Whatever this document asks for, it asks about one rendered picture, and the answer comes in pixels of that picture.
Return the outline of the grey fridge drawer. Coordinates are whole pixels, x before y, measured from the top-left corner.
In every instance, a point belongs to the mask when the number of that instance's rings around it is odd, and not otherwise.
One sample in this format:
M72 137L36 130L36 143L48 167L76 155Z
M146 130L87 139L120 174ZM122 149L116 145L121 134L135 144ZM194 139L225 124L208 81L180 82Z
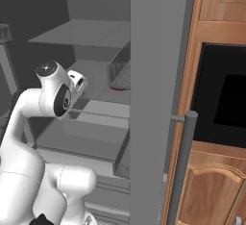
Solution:
M96 188L85 201L87 208L101 219L117 225L130 222L130 182L127 179L97 176Z

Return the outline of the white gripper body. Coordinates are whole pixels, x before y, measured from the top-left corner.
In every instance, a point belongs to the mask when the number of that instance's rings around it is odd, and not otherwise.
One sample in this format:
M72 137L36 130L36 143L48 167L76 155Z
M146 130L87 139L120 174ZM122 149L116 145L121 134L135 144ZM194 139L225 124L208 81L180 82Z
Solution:
M84 94L84 90L87 87L87 78L82 74L76 74L74 78L74 88L76 90L76 95L78 97L82 96Z

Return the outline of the clear fridge door bin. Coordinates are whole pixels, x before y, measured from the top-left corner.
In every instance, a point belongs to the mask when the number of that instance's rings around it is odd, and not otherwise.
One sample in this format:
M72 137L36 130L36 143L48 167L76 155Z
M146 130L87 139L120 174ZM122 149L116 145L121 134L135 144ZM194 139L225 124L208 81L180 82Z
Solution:
M113 164L113 174L115 176L130 179L130 132L127 132L120 147L116 160Z
M108 86L131 89L131 43L128 41L107 66Z

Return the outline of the wooden cabinet column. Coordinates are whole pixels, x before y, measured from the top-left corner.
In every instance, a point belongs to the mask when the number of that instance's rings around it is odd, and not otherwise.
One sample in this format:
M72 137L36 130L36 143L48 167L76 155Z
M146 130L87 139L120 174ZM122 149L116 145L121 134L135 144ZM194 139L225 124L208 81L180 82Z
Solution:
M202 44L246 45L246 22L201 20L201 5L202 0L194 0L177 109L179 115L193 111L191 102ZM178 122L174 128L161 225L166 225L183 126L183 123ZM190 164L202 163L226 164L246 175L246 148L199 141L193 137L185 175Z

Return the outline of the grey fridge door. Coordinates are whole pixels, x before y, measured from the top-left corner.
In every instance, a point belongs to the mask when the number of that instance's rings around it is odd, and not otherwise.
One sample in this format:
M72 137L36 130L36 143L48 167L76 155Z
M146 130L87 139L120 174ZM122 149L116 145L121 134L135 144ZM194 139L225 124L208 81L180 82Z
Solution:
M131 0L130 225L157 225L193 0Z

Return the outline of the black built-in oven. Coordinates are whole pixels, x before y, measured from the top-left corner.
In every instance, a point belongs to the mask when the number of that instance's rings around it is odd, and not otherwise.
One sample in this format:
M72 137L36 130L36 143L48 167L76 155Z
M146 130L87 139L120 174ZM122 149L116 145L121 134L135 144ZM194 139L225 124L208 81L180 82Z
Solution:
M195 140L246 148L246 45L202 44L191 109Z

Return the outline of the grey fridge shelf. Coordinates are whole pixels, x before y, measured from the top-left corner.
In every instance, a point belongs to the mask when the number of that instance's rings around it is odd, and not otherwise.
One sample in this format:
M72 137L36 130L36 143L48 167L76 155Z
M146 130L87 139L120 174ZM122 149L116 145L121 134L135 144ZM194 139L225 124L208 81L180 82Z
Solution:
M129 105L80 99L66 118L52 121L37 145L114 162L129 139L129 118Z
M84 97L92 100L113 103L130 104L131 92L129 90L114 90L108 87L106 62L77 60L70 69L78 71L88 79Z
M30 42L121 48L130 41L130 26L126 21L73 19Z

